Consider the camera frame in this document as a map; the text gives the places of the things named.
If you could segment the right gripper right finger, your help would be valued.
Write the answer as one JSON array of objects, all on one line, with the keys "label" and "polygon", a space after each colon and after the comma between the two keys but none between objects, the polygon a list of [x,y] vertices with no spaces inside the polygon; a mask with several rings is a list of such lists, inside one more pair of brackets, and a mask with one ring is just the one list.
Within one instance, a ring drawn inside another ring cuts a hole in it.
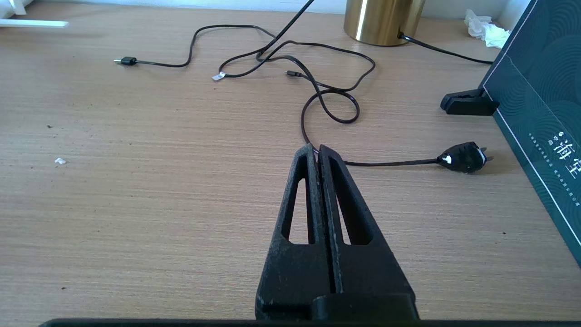
[{"label": "right gripper right finger", "polygon": [[330,294],[318,319],[418,319],[415,294],[340,155],[318,151]]}]

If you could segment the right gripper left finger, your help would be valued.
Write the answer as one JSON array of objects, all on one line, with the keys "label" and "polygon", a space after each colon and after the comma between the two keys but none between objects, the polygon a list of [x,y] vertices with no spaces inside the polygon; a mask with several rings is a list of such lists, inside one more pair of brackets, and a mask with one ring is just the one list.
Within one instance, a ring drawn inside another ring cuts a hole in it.
[{"label": "right gripper left finger", "polygon": [[[332,215],[324,190],[322,161],[307,144],[289,170],[270,248],[256,291],[257,319],[325,319],[322,306],[336,290],[331,252]],[[293,210],[304,181],[306,244],[291,242]]]}]

